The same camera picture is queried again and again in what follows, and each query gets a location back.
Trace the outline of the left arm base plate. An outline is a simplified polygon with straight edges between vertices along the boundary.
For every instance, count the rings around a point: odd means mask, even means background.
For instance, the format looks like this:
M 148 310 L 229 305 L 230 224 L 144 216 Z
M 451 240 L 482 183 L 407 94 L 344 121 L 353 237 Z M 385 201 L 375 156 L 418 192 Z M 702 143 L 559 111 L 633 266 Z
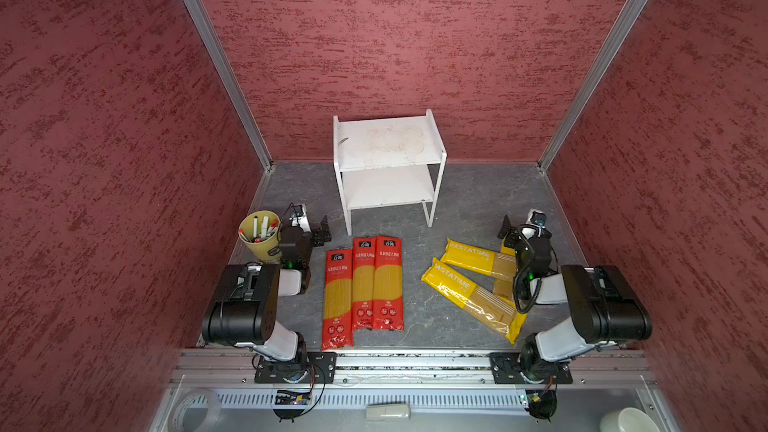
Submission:
M 337 358 L 338 355 L 333 352 L 307 352 L 292 361 L 262 357 L 255 366 L 254 382 L 273 385 L 331 384 Z

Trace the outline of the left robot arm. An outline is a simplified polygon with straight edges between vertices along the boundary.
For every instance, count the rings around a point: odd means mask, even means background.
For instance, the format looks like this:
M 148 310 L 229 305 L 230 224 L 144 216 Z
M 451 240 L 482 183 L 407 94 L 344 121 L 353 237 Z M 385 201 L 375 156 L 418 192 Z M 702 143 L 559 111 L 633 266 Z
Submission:
M 291 225 L 285 236 L 287 250 L 278 263 L 225 267 L 202 319 L 201 336 L 206 344 L 248 348 L 267 360 L 303 370 L 309 365 L 306 343 L 300 333 L 278 322 L 278 301 L 307 292 L 312 250 L 332 235 L 324 217 L 309 230 Z

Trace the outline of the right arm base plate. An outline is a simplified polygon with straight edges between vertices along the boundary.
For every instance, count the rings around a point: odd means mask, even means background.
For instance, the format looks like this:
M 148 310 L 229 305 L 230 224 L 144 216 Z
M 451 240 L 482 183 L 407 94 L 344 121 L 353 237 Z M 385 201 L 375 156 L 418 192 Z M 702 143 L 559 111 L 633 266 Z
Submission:
M 567 362 L 548 362 L 521 352 L 492 352 L 488 356 L 497 385 L 571 385 Z

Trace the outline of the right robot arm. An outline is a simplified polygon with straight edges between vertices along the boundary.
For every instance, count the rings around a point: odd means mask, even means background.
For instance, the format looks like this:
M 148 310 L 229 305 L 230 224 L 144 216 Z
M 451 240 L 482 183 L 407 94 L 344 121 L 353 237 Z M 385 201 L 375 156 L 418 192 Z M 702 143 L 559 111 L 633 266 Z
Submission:
M 558 262 L 543 212 L 531 210 L 519 225 L 504 218 L 498 238 L 502 251 L 512 252 L 516 261 L 510 294 L 518 313 L 566 304 L 569 316 L 526 337 L 518 353 L 501 355 L 495 370 L 538 384 L 564 374 L 573 359 L 587 352 L 651 336 L 650 314 L 618 268 Z

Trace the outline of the red spaghetti bag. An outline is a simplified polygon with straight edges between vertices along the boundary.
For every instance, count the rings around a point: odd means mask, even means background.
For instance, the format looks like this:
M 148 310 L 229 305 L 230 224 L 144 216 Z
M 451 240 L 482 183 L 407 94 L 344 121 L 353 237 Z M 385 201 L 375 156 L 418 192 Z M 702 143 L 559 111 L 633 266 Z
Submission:
M 375 245 L 374 238 L 355 238 L 353 241 L 352 318 L 354 330 L 372 327 Z
M 331 250 L 326 254 L 322 349 L 352 347 L 353 250 Z
M 377 236 L 372 327 L 404 330 L 402 241 Z

